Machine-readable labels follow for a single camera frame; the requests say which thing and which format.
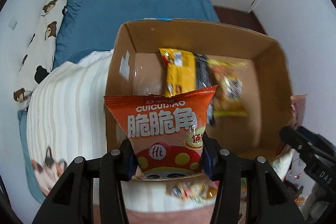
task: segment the white circle logo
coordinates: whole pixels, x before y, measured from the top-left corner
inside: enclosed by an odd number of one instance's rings
[[[155,160],[162,160],[166,156],[166,149],[160,144],[154,144],[149,150],[149,155]]]

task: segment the cardboard box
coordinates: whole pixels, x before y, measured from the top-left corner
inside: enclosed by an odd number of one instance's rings
[[[276,157],[279,130],[292,115],[291,85],[284,53],[266,35],[197,20],[141,20],[123,24],[115,40],[107,96],[164,94],[166,70],[158,48],[176,48],[210,58],[248,66],[237,71],[243,83],[242,99],[248,117],[221,117],[206,132],[222,148],[254,159]],[[108,151],[126,138],[112,114],[106,111]]]

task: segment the white striped fabric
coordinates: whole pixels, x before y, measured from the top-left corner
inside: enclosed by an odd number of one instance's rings
[[[94,52],[78,64],[66,62],[33,92],[27,117],[27,142],[30,158],[42,167],[48,146],[55,162],[65,160],[68,164],[77,156],[90,160],[106,153],[104,95],[111,56],[110,52]],[[42,188],[41,181],[46,175],[38,172],[35,175]],[[99,203],[98,186],[99,180],[95,179],[94,204]],[[163,181],[123,182],[122,190],[125,207],[137,212],[191,210],[214,203],[214,199],[196,203],[167,196]]]

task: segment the yellow snack bag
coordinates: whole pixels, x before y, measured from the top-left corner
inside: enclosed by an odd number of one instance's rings
[[[235,73],[236,68],[246,66],[247,62],[208,59],[208,64],[218,84],[213,98],[214,116],[247,116],[242,102],[242,82]]]
[[[167,64],[165,96],[172,97],[196,89],[196,62],[192,52],[160,48]]]

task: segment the metal screw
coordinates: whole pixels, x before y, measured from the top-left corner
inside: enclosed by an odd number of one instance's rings
[[[76,157],[76,158],[75,158],[75,163],[80,164],[80,163],[83,162],[83,160],[84,160],[83,157]]]
[[[113,149],[112,151],[111,151],[111,155],[112,156],[118,156],[120,154],[120,150],[119,149]]]
[[[227,149],[221,149],[220,154],[223,156],[228,156],[230,154],[230,151]]]
[[[266,162],[266,159],[263,156],[259,156],[257,158],[257,161],[260,162],[261,164],[264,164]]]

